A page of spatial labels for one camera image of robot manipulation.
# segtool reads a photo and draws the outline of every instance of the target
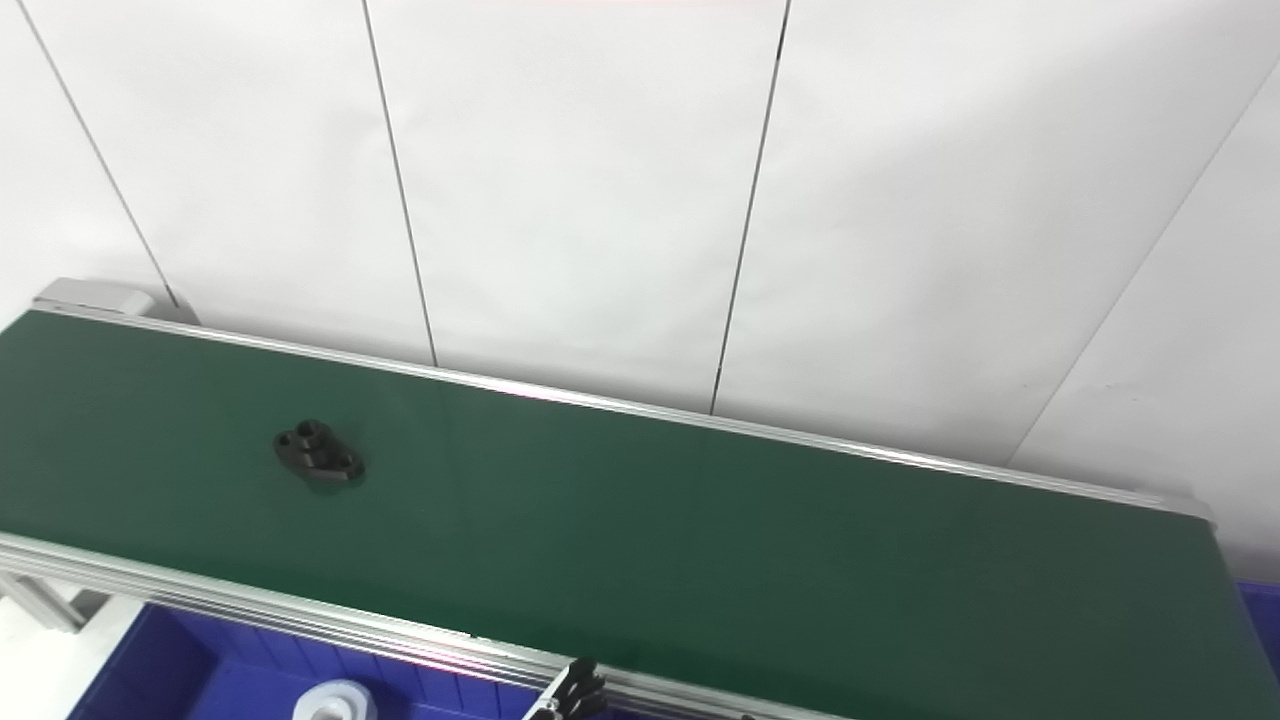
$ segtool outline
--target green belt surface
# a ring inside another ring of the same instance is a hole
[[[1280,717],[1202,519],[40,311],[0,530],[859,720]]]

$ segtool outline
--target blue storage crate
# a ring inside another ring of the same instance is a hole
[[[1280,587],[1244,582],[1236,585],[1253,620],[1253,630],[1271,661],[1271,671],[1280,680]]]
[[[538,693],[296,635],[148,605],[70,720],[288,720],[298,697],[346,678],[379,720],[520,720]],[[604,720],[641,720],[608,711]]]

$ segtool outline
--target white wall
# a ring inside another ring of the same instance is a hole
[[[26,3],[205,324],[430,361],[358,3]]]
[[[1012,465],[1208,502],[1280,580],[1280,70],[1222,145]]]
[[[745,246],[786,0],[26,3],[123,201],[0,3],[5,320],[163,272],[212,327],[695,410],[728,324],[717,414],[1193,492],[1280,578],[1275,81],[1210,164],[1274,0],[794,0]]]
[[[705,411],[783,0],[372,0],[440,361]]]
[[[59,275],[164,283],[22,12],[0,3],[0,327]]]
[[[717,411],[1006,462],[1277,51],[1272,0],[796,3]]]

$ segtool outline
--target black bracket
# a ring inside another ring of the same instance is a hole
[[[302,420],[292,430],[275,436],[275,456],[305,480],[349,483],[365,471],[365,462],[334,437],[320,420]]]
[[[604,678],[595,674],[595,661],[579,657],[556,675],[524,720],[586,720],[608,706]]]

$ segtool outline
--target metal leg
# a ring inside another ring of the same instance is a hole
[[[18,607],[50,630],[76,633],[88,621],[79,610],[38,578],[0,570],[0,593],[12,598]]]

